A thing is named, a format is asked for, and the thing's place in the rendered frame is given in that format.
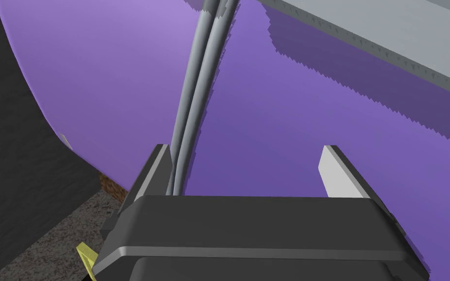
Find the yellow angular piece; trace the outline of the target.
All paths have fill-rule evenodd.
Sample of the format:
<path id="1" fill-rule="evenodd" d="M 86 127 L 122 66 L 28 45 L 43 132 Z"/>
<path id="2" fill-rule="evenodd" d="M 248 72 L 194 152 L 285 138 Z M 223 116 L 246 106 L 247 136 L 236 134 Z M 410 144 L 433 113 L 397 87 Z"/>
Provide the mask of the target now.
<path id="1" fill-rule="evenodd" d="M 98 257 L 98 254 L 84 242 L 78 244 L 76 250 L 86 268 L 89 278 L 92 281 L 97 281 L 93 274 L 92 267 Z"/>

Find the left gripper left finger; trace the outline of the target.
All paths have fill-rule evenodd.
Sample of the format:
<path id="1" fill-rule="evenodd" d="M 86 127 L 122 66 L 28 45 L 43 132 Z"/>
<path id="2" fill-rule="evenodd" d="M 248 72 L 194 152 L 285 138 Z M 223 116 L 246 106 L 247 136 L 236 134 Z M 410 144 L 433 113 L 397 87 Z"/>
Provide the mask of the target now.
<path id="1" fill-rule="evenodd" d="M 141 196 L 165 195 L 173 164 L 168 144 L 157 144 L 129 190 L 118 214 Z"/>

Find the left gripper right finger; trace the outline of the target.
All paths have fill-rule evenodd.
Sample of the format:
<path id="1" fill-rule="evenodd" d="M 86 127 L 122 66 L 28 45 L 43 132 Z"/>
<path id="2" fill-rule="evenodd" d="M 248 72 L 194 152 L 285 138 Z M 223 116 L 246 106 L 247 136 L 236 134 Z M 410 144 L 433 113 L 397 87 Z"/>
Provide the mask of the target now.
<path id="1" fill-rule="evenodd" d="M 379 199 L 363 176 L 336 145 L 324 146 L 318 163 L 318 172 L 330 198 Z"/>

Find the purple cupboard door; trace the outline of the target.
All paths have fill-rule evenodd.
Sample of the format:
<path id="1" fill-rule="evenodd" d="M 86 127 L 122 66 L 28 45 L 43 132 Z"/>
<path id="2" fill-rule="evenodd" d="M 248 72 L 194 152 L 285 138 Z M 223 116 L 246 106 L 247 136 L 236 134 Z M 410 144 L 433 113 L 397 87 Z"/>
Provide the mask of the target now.
<path id="1" fill-rule="evenodd" d="M 127 192 L 203 1 L 0 0 L 44 117 Z M 330 198 L 325 145 L 379 199 Z M 119 209 L 97 281 L 450 281 L 450 0 L 239 0 L 182 194 Z"/>

